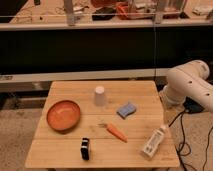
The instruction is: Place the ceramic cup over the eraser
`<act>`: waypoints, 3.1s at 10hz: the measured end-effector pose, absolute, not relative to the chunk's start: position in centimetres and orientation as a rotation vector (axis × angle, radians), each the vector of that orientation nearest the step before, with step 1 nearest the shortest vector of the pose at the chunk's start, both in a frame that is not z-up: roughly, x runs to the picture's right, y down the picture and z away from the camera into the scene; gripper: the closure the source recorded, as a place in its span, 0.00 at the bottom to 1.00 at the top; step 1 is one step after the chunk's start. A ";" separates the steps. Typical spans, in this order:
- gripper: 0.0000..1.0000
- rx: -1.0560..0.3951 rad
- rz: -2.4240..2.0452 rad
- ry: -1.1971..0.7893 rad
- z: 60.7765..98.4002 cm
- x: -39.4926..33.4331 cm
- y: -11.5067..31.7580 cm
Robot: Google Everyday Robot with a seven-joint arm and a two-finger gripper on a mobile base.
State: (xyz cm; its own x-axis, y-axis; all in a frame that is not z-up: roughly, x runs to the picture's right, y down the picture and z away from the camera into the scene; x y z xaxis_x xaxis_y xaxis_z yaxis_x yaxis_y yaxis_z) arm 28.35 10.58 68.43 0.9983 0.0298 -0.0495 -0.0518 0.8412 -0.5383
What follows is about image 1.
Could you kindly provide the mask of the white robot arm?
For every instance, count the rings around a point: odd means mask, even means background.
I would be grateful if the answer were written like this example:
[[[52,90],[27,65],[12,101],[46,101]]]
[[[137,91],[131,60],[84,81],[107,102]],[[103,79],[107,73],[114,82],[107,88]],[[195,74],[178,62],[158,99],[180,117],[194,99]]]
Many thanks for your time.
[[[209,66],[202,60],[193,60],[169,69],[167,85],[162,91],[166,103],[180,105],[189,97],[213,113],[213,85],[206,81],[209,74]]]

